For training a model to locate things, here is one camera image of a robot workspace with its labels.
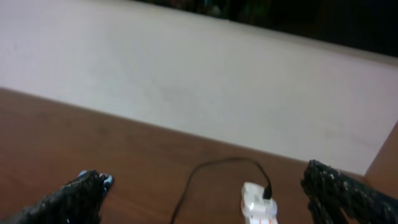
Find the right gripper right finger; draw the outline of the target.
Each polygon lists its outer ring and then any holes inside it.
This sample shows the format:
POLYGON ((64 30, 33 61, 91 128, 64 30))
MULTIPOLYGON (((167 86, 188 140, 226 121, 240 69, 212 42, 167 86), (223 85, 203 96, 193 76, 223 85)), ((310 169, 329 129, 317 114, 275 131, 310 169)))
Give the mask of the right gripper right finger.
POLYGON ((363 224, 397 224, 397 199, 317 160, 309 161, 301 186, 316 224, 347 223, 347 218, 363 224))

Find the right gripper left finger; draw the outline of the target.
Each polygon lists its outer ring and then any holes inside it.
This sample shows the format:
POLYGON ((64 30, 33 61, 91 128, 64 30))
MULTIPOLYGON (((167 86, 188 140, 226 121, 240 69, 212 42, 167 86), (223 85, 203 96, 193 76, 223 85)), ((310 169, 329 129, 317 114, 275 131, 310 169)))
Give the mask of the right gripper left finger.
POLYGON ((76 179, 38 202, 1 220, 6 224, 100 223, 100 210, 114 177, 96 170, 83 170, 76 179))

